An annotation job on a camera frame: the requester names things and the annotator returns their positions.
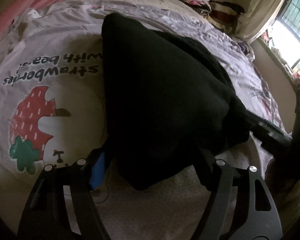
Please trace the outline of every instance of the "white bedsheet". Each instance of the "white bedsheet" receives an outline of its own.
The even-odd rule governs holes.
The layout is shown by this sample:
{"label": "white bedsheet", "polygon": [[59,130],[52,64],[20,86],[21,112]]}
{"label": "white bedsheet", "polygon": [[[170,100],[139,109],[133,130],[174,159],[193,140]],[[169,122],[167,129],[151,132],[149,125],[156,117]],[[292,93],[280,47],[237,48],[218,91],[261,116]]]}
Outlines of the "white bedsheet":
{"label": "white bedsheet", "polygon": [[[0,43],[0,216],[14,232],[43,166],[71,165],[106,138],[99,53],[103,18],[112,12],[139,20],[148,28],[200,41],[226,69],[245,106],[282,127],[274,99],[239,46],[198,14],[192,16],[192,11],[180,14],[122,0],[68,0],[39,11],[41,18],[25,13]],[[127,56],[133,57],[128,48]],[[42,107],[32,109],[32,103]],[[17,136],[21,139],[18,145]],[[35,147],[38,139],[40,149]],[[219,157],[239,168],[254,165],[263,176],[271,159],[253,136]],[[234,194],[225,230],[231,223]],[[189,239],[197,226],[209,192],[200,185],[193,167],[138,192],[112,163],[106,181],[93,196],[113,240],[183,240]],[[70,196],[66,199],[73,230],[78,232]]]}

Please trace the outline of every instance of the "folded black clothing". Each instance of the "folded black clothing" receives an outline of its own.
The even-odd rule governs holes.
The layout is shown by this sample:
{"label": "folded black clothing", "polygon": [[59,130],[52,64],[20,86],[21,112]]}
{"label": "folded black clothing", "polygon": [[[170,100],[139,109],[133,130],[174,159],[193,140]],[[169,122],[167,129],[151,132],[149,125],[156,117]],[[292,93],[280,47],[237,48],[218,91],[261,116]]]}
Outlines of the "folded black clothing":
{"label": "folded black clothing", "polygon": [[246,109],[200,42],[118,13],[105,17],[102,38],[107,129],[119,172],[134,188],[191,165],[189,141],[214,155],[247,141]]}

